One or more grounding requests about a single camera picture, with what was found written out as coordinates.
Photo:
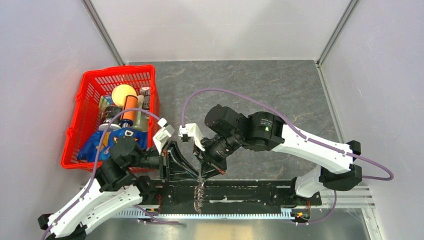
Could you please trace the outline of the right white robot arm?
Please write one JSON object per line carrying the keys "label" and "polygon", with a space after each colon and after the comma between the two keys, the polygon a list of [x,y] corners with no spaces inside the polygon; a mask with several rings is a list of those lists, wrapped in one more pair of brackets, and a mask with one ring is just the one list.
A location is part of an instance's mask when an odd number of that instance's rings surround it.
{"label": "right white robot arm", "polygon": [[357,141],[336,143],[291,128],[273,113],[260,111],[244,116],[219,104],[207,113],[204,123],[215,132],[213,138],[204,137],[196,123],[186,124],[204,180],[224,175],[227,158],[239,148],[285,153],[315,163],[316,168],[292,180],[288,197],[296,205],[324,189],[349,191],[363,180],[362,168],[354,164],[352,156],[361,150]]}

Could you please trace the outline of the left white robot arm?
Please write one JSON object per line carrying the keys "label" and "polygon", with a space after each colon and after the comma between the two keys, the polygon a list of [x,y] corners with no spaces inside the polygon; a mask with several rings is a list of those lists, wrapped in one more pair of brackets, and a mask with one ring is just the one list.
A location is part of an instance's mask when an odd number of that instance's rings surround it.
{"label": "left white robot arm", "polygon": [[120,137],[109,158],[98,167],[81,191],[55,213],[42,214],[44,240],[84,240],[106,220],[126,208],[151,205],[159,199],[149,176],[135,176],[131,168],[159,170],[164,182],[198,179],[199,172],[184,158],[176,141],[161,148],[141,148],[133,137]]}

